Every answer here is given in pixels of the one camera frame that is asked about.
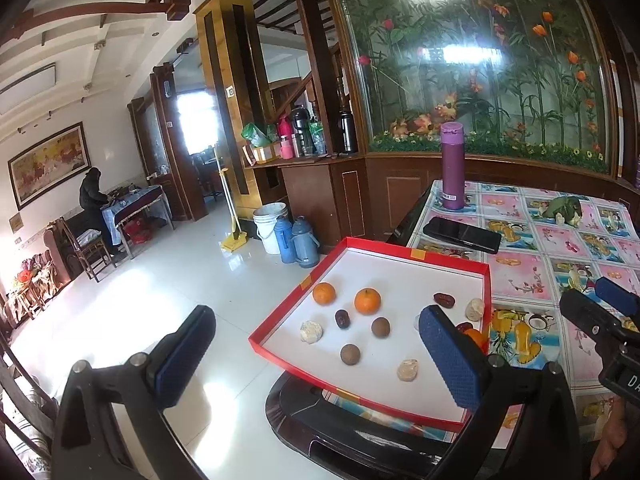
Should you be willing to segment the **person right hand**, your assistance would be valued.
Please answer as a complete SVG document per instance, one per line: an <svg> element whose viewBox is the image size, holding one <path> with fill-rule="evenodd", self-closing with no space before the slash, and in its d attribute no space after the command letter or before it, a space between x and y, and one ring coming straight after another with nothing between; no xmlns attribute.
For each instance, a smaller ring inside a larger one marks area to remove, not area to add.
<svg viewBox="0 0 640 480"><path fill-rule="evenodd" d="M604 474L622 456L622 449L634 432L639 431L639 409L616 396L602 436L593 453L590 479Z"/></svg>

